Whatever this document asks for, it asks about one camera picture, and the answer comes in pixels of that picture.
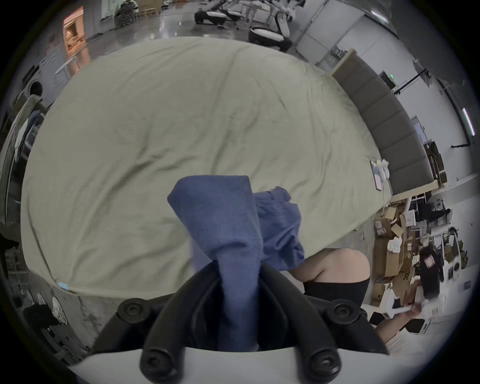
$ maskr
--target doorway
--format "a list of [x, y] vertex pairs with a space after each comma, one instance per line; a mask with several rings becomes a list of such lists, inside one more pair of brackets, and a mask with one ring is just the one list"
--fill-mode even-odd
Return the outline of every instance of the doorway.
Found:
[[86, 46], [83, 6], [63, 20], [63, 41], [68, 57], [75, 55]]

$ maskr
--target black pole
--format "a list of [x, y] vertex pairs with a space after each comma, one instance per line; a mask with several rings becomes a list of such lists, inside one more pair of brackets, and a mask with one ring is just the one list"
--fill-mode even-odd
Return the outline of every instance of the black pole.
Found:
[[464, 147], [470, 147], [470, 143], [460, 144], [460, 145], [452, 145], [450, 148], [464, 148]]
[[407, 85], [409, 85], [412, 81], [414, 81], [417, 77], [420, 77], [421, 75], [423, 75], [425, 72], [427, 71], [426, 68], [424, 68], [417, 76], [413, 77], [409, 82], [407, 82], [406, 84], [402, 85], [400, 88], [398, 88], [395, 92], [393, 92], [394, 95], [399, 95], [400, 94], [400, 91], [405, 88]]

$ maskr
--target black shorts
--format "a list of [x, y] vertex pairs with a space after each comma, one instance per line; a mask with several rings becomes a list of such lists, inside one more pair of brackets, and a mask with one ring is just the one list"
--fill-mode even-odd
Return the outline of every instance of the black shorts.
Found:
[[303, 283], [305, 295], [313, 296], [319, 299], [333, 301], [337, 299], [347, 299], [358, 306], [363, 303], [363, 298], [367, 292], [370, 278], [359, 281], [358, 283]]

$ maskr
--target clothing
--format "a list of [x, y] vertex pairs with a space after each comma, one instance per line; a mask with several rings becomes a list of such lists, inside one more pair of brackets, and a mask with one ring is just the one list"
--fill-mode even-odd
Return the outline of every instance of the clothing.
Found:
[[305, 295], [313, 296], [319, 299], [333, 301], [337, 299], [347, 299], [358, 306], [363, 303], [363, 298], [367, 292], [370, 278], [357, 283], [303, 283]]
[[282, 188], [252, 194], [247, 176], [189, 176], [168, 202], [192, 237], [194, 264], [217, 260], [224, 293], [218, 350], [256, 348], [258, 274], [263, 259], [276, 268], [303, 260], [300, 213]]
[[[280, 187], [270, 191], [254, 193], [255, 209], [262, 233], [263, 262], [277, 271], [289, 271], [304, 260], [303, 248], [298, 239], [300, 211], [296, 204], [289, 203], [291, 197]], [[192, 265], [200, 271], [212, 260], [192, 242]]]
[[168, 203], [200, 250], [218, 261], [224, 303], [217, 349], [252, 351], [263, 242], [248, 177], [185, 177]]

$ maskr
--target sticker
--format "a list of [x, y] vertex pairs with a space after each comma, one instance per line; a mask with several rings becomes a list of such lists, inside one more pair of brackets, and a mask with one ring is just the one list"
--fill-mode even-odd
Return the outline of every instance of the sticker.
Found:
[[432, 255], [428, 256], [427, 258], [425, 258], [425, 260], [423, 260], [423, 262], [425, 263], [425, 265], [427, 266], [427, 268], [432, 268], [434, 265], [435, 265], [435, 260], [433, 258]]

